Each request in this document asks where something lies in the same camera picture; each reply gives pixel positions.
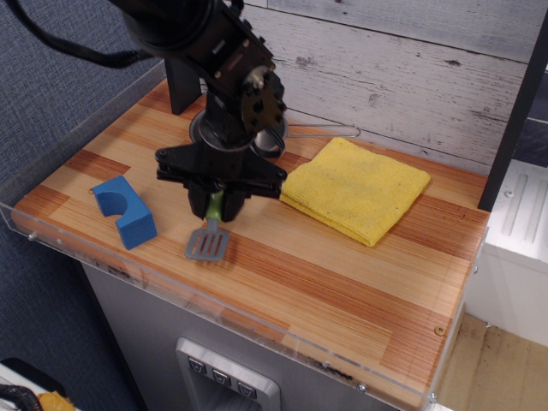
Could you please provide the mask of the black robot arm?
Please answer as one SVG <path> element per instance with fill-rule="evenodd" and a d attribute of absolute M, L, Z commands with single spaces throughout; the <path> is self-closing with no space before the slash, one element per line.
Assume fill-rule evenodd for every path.
<path fill-rule="evenodd" d="M 137 45 L 176 60 L 207 86 L 205 109 L 189 129 L 193 143 L 159 149 L 157 177 L 180 182 L 191 210 L 206 216 L 221 194 L 221 219 L 236 218 L 253 195 L 278 198 L 286 171 L 261 156 L 256 140 L 287 132 L 284 87 L 271 52 L 241 19 L 241 1 L 116 1 Z"/>

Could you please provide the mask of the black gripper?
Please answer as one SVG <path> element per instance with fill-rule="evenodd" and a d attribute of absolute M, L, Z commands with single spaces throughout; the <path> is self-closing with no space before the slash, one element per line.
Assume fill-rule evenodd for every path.
<path fill-rule="evenodd" d="M 232 222 L 251 196 L 278 198 L 288 173 L 251 149 L 222 151 L 204 141 L 156 151 L 157 177 L 188 190 L 192 213 L 203 219 L 213 193 L 223 191 L 221 220 Z"/>

